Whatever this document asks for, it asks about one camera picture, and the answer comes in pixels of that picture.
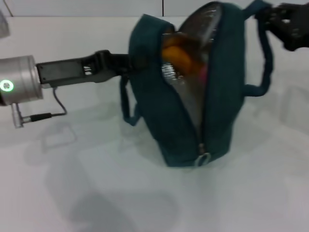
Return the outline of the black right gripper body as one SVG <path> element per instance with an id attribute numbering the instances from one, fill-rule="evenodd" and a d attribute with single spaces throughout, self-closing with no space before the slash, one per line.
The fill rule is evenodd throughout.
<path id="1" fill-rule="evenodd" d="M 286 11 L 284 19 L 287 23 L 287 40 L 284 47 L 289 51 L 309 47 L 309 3 L 283 3 L 281 7 Z"/>

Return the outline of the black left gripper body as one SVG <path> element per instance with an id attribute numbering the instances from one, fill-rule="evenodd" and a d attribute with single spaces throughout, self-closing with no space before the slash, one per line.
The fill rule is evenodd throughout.
<path id="1" fill-rule="evenodd" d="M 102 83 L 112 77 L 112 54 L 108 50 L 82 58 L 37 63 L 42 85 Z"/>

